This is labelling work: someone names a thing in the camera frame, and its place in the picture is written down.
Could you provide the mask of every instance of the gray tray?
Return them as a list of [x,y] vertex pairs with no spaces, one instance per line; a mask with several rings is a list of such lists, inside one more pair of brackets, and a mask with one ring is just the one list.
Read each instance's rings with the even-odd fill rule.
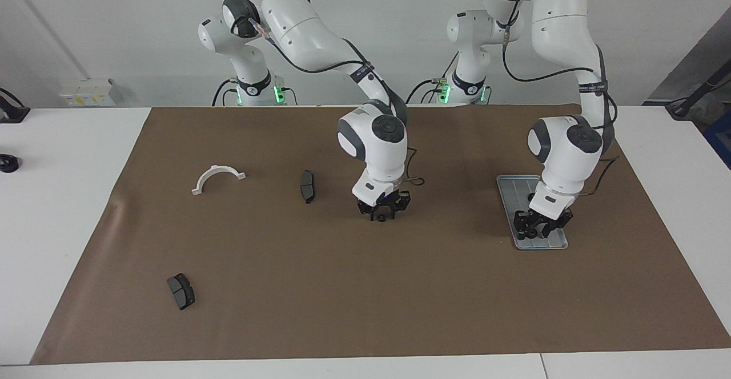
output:
[[556,229],[551,232],[548,238],[538,237],[535,239],[517,239],[517,231],[512,224],[516,211],[528,210],[528,195],[536,190],[539,176],[536,175],[501,175],[498,176],[498,189],[503,200],[507,221],[512,232],[512,240],[517,249],[523,251],[546,251],[546,249],[566,249],[569,241],[563,229]]

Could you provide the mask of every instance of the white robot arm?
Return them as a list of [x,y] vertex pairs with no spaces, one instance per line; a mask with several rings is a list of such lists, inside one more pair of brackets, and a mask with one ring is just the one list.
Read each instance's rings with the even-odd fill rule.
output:
[[[480,36],[474,46],[502,43],[506,71],[516,80],[533,82],[555,74],[531,79],[518,78],[512,75],[505,60],[508,43],[518,38],[522,32],[522,1],[484,0],[490,19],[479,20],[477,23],[481,24],[482,31],[471,33]],[[522,231],[526,231],[528,237],[534,237],[527,231],[537,225],[545,224],[543,233],[547,236],[550,231],[562,227],[570,219],[572,215],[568,208],[579,196],[584,182],[595,170],[601,155],[614,142],[613,123],[617,109],[607,93],[603,55],[593,43],[587,28],[587,0],[531,1],[533,49],[544,59],[569,68],[557,73],[574,73],[579,83],[582,112],[578,116],[543,118],[528,134],[528,148],[545,166],[535,196],[530,202],[530,210],[516,218],[516,223],[523,224]],[[467,27],[466,22],[466,19],[459,22],[460,33]],[[465,37],[462,44],[466,44],[469,38]],[[465,51],[460,45],[462,40],[454,40],[460,46],[462,54]],[[468,55],[460,55],[460,62],[464,57]],[[473,78],[467,79],[468,82],[477,82],[486,74],[485,64],[484,61],[477,65],[474,62],[465,59],[466,70],[460,69],[458,64],[453,80],[464,79],[462,75],[465,75],[466,78]],[[454,101],[472,98],[469,92],[466,98],[460,94],[461,92],[454,96]],[[614,112],[611,111],[610,104],[614,106]]]
[[370,98],[338,124],[342,148],[366,163],[353,194],[362,212],[399,200],[407,157],[407,108],[355,46],[329,30],[309,0],[224,0],[223,15],[230,33],[263,36],[302,72],[339,70],[350,75]]
[[[523,30],[523,18],[513,25],[511,40],[519,38]],[[444,103],[477,103],[480,100],[490,65],[490,54],[485,45],[503,42],[505,27],[486,10],[467,10],[453,15],[447,24],[447,36],[459,49],[457,68],[447,81]]]
[[198,26],[198,38],[209,51],[225,55],[231,61],[236,71],[240,105],[286,105],[282,79],[269,71],[261,49],[247,45],[251,39],[231,34],[225,23],[215,18]]

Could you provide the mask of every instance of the white semicircular bracket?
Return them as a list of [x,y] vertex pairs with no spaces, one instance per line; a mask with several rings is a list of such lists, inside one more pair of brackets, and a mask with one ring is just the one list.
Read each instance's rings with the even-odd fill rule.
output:
[[209,169],[206,172],[203,172],[203,175],[200,176],[198,179],[198,186],[192,190],[193,195],[200,195],[203,193],[203,185],[208,181],[209,178],[216,174],[222,174],[224,172],[228,172],[229,174],[235,175],[239,181],[241,179],[246,178],[246,174],[243,172],[236,171],[234,168],[231,168],[230,166],[211,166],[211,169]]

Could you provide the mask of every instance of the black cable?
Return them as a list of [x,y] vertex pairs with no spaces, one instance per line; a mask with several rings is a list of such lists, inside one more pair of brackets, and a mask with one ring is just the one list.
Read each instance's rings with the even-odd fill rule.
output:
[[18,97],[15,96],[15,95],[13,95],[10,91],[6,90],[5,88],[0,88],[0,92],[2,92],[5,95],[7,95],[8,98],[10,98],[11,100],[16,101],[16,103],[18,103],[18,105],[20,105],[21,108],[25,108],[25,106],[23,105],[23,103],[21,102],[21,100],[19,100]]
[[424,85],[426,85],[428,83],[431,83],[430,79],[423,80],[415,88],[413,88],[412,92],[409,94],[409,98],[407,98],[407,101],[405,103],[409,103],[411,101],[411,99],[413,98],[413,94],[415,94],[419,90],[419,88],[423,87]]
[[729,78],[729,80],[727,80],[726,82],[722,83],[721,85],[716,85],[716,86],[715,86],[715,87],[714,87],[714,88],[713,88],[712,90],[710,90],[709,92],[713,92],[713,91],[718,91],[718,90],[720,90],[721,88],[725,87],[725,86],[726,86],[726,84],[727,84],[727,83],[729,83],[729,82],[731,82],[731,78]]
[[302,71],[304,73],[323,73],[323,72],[327,72],[329,70],[334,70],[337,67],[342,67],[343,65],[348,65],[348,64],[365,65],[365,62],[361,62],[361,61],[345,61],[345,62],[340,62],[338,64],[331,65],[329,67],[325,67],[320,70],[306,70],[302,67],[298,67],[297,65],[295,65],[294,62],[292,62],[292,59],[290,59],[290,57],[288,57],[287,54],[285,54],[284,51],[282,51],[282,49],[276,45],[276,43],[273,43],[272,41],[269,41],[269,42],[274,46],[274,48],[277,49],[279,54],[282,55],[282,57],[285,60],[287,60],[287,62],[289,62],[290,65],[292,65],[292,67],[294,67],[296,70]]
[[[363,66],[370,67],[370,69],[372,71],[373,64],[371,64],[371,62],[368,61],[368,59],[366,59],[366,57],[360,53],[360,50],[358,49],[358,47],[345,38],[342,38],[342,40],[345,41],[350,46],[350,49],[353,49],[353,52],[355,52],[355,54],[358,55],[358,58],[360,58],[360,60],[363,61]],[[391,92],[391,88],[388,87],[388,84],[384,80],[382,80],[381,77],[378,77],[378,74],[376,74],[376,72],[372,72],[372,74],[378,80],[378,82],[381,83],[381,86],[384,88],[384,90],[386,90],[386,93]]]
[[598,181],[596,181],[596,186],[595,186],[595,188],[594,188],[594,189],[592,190],[592,192],[587,192],[587,193],[580,193],[580,194],[579,194],[579,196],[592,196],[593,194],[596,194],[596,191],[597,191],[597,190],[599,190],[599,186],[601,185],[601,180],[602,180],[602,179],[604,178],[604,176],[605,176],[605,175],[607,174],[607,171],[609,171],[609,168],[611,168],[611,166],[612,166],[612,165],[613,165],[613,164],[614,164],[615,162],[617,162],[617,160],[618,160],[619,158],[620,158],[620,157],[618,156],[618,157],[614,157],[614,158],[610,158],[610,159],[600,159],[600,160],[599,160],[600,162],[608,162],[608,164],[607,164],[607,166],[605,166],[605,167],[604,167],[604,170],[603,170],[603,171],[601,172],[601,175],[599,176],[599,180],[598,180]]
[[507,59],[505,57],[505,52],[506,51],[507,51],[507,49],[503,48],[503,66],[505,67],[505,71],[507,72],[507,74],[510,75],[510,78],[513,78],[514,80],[517,80],[518,82],[537,82],[537,80],[544,80],[544,79],[548,79],[548,78],[553,78],[554,76],[557,76],[557,75],[561,75],[561,74],[569,73],[569,72],[580,71],[580,70],[584,70],[584,71],[587,71],[587,72],[595,73],[595,71],[593,69],[591,69],[591,68],[587,68],[587,67],[575,67],[575,68],[569,68],[569,69],[565,69],[565,70],[556,71],[554,73],[550,73],[548,75],[543,75],[543,76],[538,76],[538,77],[535,77],[535,78],[525,78],[525,79],[524,78],[519,78],[519,77],[516,77],[510,71],[509,67],[507,66]]
[[575,67],[575,68],[570,68],[570,69],[566,69],[566,70],[560,70],[558,72],[554,72],[554,73],[551,73],[548,75],[539,76],[537,78],[523,79],[523,78],[519,78],[519,77],[516,77],[515,75],[513,75],[512,72],[510,72],[509,67],[507,66],[506,51],[507,51],[508,44],[510,44],[510,26],[512,26],[513,21],[515,19],[517,19],[517,15],[520,15],[520,13],[517,13],[517,7],[519,6],[519,4],[520,4],[520,0],[516,0],[515,4],[512,6],[512,12],[510,13],[510,17],[508,18],[508,21],[507,21],[507,28],[505,30],[505,36],[504,36],[505,39],[504,39],[503,50],[502,50],[503,51],[503,54],[502,54],[503,66],[505,67],[505,71],[507,72],[507,74],[510,75],[510,78],[513,78],[514,80],[517,80],[518,82],[537,82],[537,80],[553,78],[554,76],[561,75],[563,73],[569,73],[569,72],[574,72],[574,71],[579,71],[579,70],[585,70],[585,71],[588,71],[591,73],[595,73],[595,71],[591,68]]
[[[559,70],[553,73],[550,73],[548,75],[543,75],[535,78],[519,78],[516,77],[512,72],[510,72],[510,68],[507,66],[507,46],[510,44],[510,26],[512,25],[512,22],[514,19],[517,19],[517,5],[520,4],[520,0],[516,0],[515,4],[512,6],[512,12],[510,13],[510,17],[508,18],[508,26],[505,30],[504,35],[504,42],[503,42],[503,49],[502,49],[502,58],[503,58],[503,67],[505,68],[505,72],[507,72],[508,75],[510,75],[510,78],[513,78],[514,80],[517,80],[518,82],[537,82],[537,80],[544,80],[548,78],[553,78],[554,76],[561,75],[564,73],[569,72],[575,72],[575,71],[586,71],[591,72],[593,75],[596,75],[595,71],[591,68],[587,67],[574,67],[569,68],[565,70]],[[619,108],[617,107],[617,103],[614,101],[614,99],[609,95],[608,92],[604,92],[604,95],[607,97],[608,101],[612,104],[612,107],[614,108],[614,117],[610,120],[610,122],[607,122],[606,124],[603,124],[598,127],[592,127],[592,129],[600,130],[605,129],[607,127],[612,126],[617,121],[617,116],[619,115]]]
[[[454,65],[455,61],[457,60],[457,57],[459,57],[459,51],[457,51],[457,53],[455,54],[455,56],[452,57],[452,61],[449,62],[449,65],[447,65],[447,68],[444,70],[444,72],[441,75],[442,78],[446,78],[447,77],[447,72],[449,72],[449,69],[452,67],[452,65]],[[431,98],[429,98],[429,103],[431,103],[431,100],[433,100],[433,99],[434,99],[434,95],[432,94],[431,95]]]
[[[721,88],[725,87],[729,82],[731,82],[731,78],[729,78],[729,80],[727,80],[726,82],[722,83],[721,85],[716,85],[715,87],[712,88],[712,90],[710,90],[708,92],[718,91]],[[684,100],[686,100],[688,98],[690,98],[690,97],[689,96],[683,96],[683,98],[678,98],[676,100],[671,100],[670,102],[666,102],[665,103],[665,106],[673,105],[673,103],[677,103],[677,102],[680,102],[680,101],[684,101]]]
[[219,85],[219,88],[216,90],[216,95],[214,95],[214,101],[211,103],[211,106],[216,106],[216,101],[219,100],[219,95],[221,95],[221,91],[226,86],[227,83],[233,83],[231,82],[232,78],[228,78],[227,80],[224,80],[224,82]]
[[222,100],[222,102],[224,103],[224,106],[226,106],[226,94],[231,93],[231,92],[234,92],[234,93],[236,93],[236,95],[238,95],[238,91],[233,90],[233,88],[232,88],[232,90],[227,90],[226,92],[224,92],[224,96],[223,96],[223,100]]
[[422,98],[421,98],[421,102],[420,103],[424,103],[424,101],[426,100],[426,95],[431,94],[431,97],[434,98],[434,94],[437,93],[437,92],[441,92],[441,90],[431,90],[431,91],[425,92],[424,93],[424,96],[422,96]]
[[490,90],[490,95],[488,95],[488,100],[485,102],[485,105],[490,105],[490,98],[493,98],[493,87],[486,87],[486,90]]
[[295,105],[300,106],[300,103],[297,101],[297,92],[295,92],[295,90],[289,87],[284,87],[282,88],[282,91],[290,91],[292,93],[292,96],[295,97]]
[[412,177],[411,175],[409,175],[409,167],[411,166],[411,161],[413,160],[413,157],[416,156],[416,153],[419,152],[419,150],[417,150],[417,148],[407,149],[412,151],[412,155],[409,157],[409,160],[407,160],[407,168],[405,168],[405,179],[402,182],[411,182],[415,187],[423,186],[423,184],[426,183],[426,180],[424,178],[422,178],[421,176]]
[[612,98],[608,92],[605,92],[604,95],[607,96],[607,99],[609,100],[609,103],[612,104],[612,108],[614,108],[614,117],[610,120],[610,122],[607,122],[606,124],[603,124],[598,127],[592,127],[593,130],[603,130],[607,127],[610,127],[614,125],[615,122],[617,122],[617,116],[619,116],[619,108],[617,107],[617,103],[614,102],[614,98]]

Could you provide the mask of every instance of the table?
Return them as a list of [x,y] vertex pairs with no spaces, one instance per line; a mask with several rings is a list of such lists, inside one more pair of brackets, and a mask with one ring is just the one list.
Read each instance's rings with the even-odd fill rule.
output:
[[[23,158],[0,177],[0,364],[26,364],[96,227],[149,108],[35,110],[0,126],[0,150]],[[690,122],[663,108],[622,107],[617,138],[726,330],[731,172]],[[731,350],[295,361],[186,361],[6,366],[0,377],[726,377]]]

